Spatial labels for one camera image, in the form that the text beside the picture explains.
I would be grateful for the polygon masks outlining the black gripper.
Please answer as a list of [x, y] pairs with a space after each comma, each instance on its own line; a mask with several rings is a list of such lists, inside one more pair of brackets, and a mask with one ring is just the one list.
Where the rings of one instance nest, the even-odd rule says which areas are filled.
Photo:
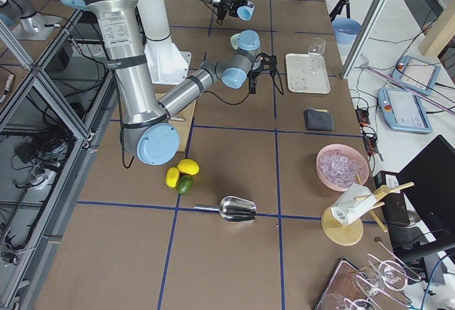
[[257, 77], [264, 70], [263, 59], [257, 59], [248, 73], [249, 93], [255, 94], [257, 89]]
[[227, 15], [239, 18], [238, 9], [245, 5], [245, 0], [213, 0], [217, 18], [225, 18]]

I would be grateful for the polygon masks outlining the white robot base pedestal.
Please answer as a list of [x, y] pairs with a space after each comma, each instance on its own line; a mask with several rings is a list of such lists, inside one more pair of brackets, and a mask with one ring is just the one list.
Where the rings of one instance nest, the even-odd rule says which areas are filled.
[[177, 85], [188, 72], [188, 60], [171, 38], [164, 0], [138, 0], [146, 36], [145, 55], [152, 82]]

